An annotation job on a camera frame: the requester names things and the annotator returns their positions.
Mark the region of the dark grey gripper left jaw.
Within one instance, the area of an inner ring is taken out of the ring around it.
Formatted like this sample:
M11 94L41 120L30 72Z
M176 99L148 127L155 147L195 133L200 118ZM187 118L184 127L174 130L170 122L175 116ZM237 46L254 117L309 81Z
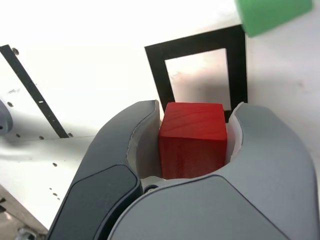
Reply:
M49 240L105 240L143 195L142 179L161 177L160 106L139 101L110 119L89 145L47 234Z

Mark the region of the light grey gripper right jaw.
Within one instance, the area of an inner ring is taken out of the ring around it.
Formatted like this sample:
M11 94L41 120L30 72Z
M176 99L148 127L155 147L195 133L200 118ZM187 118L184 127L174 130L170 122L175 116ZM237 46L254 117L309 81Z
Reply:
M258 105L240 103L229 125L229 163L162 182L124 211L109 239L319 239L317 176L301 139Z

